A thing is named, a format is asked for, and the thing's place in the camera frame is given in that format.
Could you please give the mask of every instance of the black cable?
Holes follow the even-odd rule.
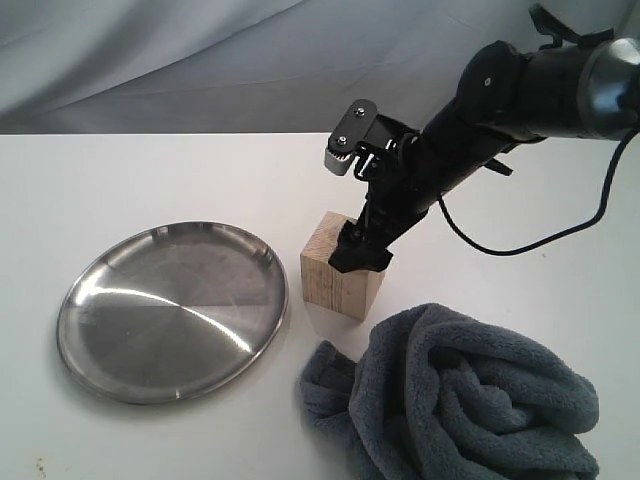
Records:
[[[613,176],[616,173],[616,168],[618,163],[620,162],[620,158],[622,158],[622,154],[631,142],[633,138],[640,132],[640,126],[634,127],[630,130],[620,141],[618,146],[616,147],[615,152],[613,152],[613,156],[611,157],[611,161],[609,162],[609,168],[607,168],[607,174],[604,177],[604,183],[602,185],[602,193],[600,195],[600,206],[596,211],[596,214],[584,223],[576,225],[571,228],[567,228],[566,230],[562,230],[554,235],[543,238],[542,240],[538,240],[530,245],[526,245],[524,247],[516,248],[514,250],[492,250],[487,247],[483,247],[482,245],[474,242],[471,238],[469,238],[460,228],[455,224],[449,211],[447,210],[446,205],[444,204],[444,200],[442,195],[438,195],[438,204],[440,205],[440,209],[442,210],[442,214],[444,215],[445,220],[451,227],[451,229],[465,242],[471,245],[476,250],[480,250],[482,253],[486,253],[487,255],[494,255],[498,257],[511,257],[514,255],[520,255],[521,253],[530,252],[538,247],[542,247],[548,243],[551,243],[555,240],[559,240],[568,235],[572,235],[577,232],[581,232],[582,230],[586,230],[589,227],[593,227],[596,223],[602,220],[604,214],[607,210],[607,203],[609,201],[609,193],[611,192],[611,184],[613,183]]]

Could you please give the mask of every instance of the white fabric backdrop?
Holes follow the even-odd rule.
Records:
[[[327,131],[352,100],[422,126],[473,54],[533,50],[532,0],[0,0],[0,132]],[[542,2],[579,32],[635,0]]]

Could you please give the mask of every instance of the metal plate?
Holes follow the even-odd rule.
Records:
[[[284,270],[262,240],[217,223],[168,225],[117,245],[80,276],[60,310],[58,348],[100,395],[192,398],[247,368],[286,305]]]

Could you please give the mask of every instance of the gray microfiber towel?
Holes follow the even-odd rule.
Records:
[[[547,348],[428,304],[371,332],[356,364],[324,342],[305,367],[315,427],[361,479],[593,479],[574,436],[598,421],[593,386]]]

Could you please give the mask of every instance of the white table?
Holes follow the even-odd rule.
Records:
[[[326,138],[0,137],[1,479],[347,479],[340,448],[304,421],[299,372],[321,338],[358,356],[375,323],[432,301],[531,336],[593,381],[601,420],[584,441],[601,478],[640,471],[640,143],[603,223],[528,255],[482,255],[434,208],[393,246],[357,324],[301,299],[298,255],[316,224],[327,210],[357,215],[363,202],[363,184],[323,168]],[[448,204],[477,240],[519,246],[592,214],[613,148],[550,140],[517,149],[504,159],[511,178],[479,172]],[[271,244],[289,277],[289,321],[256,365],[200,400],[140,408],[94,398],[57,356],[66,290],[120,240],[186,220],[235,224]]]

